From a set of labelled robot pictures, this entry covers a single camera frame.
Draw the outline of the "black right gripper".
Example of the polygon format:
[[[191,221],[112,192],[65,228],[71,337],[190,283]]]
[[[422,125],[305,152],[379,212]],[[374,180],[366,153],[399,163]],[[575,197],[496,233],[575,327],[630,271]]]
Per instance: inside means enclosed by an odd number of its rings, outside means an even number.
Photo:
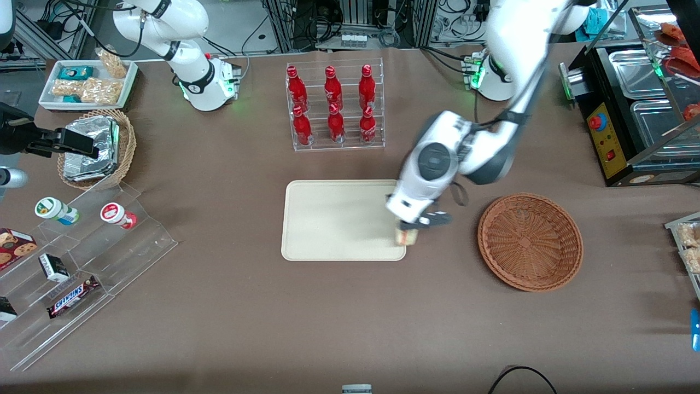
[[[89,152],[79,149],[91,149]],[[50,159],[53,154],[76,154],[98,159],[91,137],[67,128],[42,133],[27,113],[1,102],[1,155],[27,154]]]

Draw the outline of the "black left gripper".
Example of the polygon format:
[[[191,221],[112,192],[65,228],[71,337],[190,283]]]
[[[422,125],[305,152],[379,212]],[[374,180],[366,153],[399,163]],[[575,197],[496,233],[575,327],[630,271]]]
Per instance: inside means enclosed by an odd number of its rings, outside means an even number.
[[[433,217],[432,216],[420,216],[417,218],[415,222],[406,222],[403,220],[400,220],[398,224],[398,229],[402,231],[403,233],[410,231],[417,232],[418,230],[421,229],[427,229],[433,226]]]

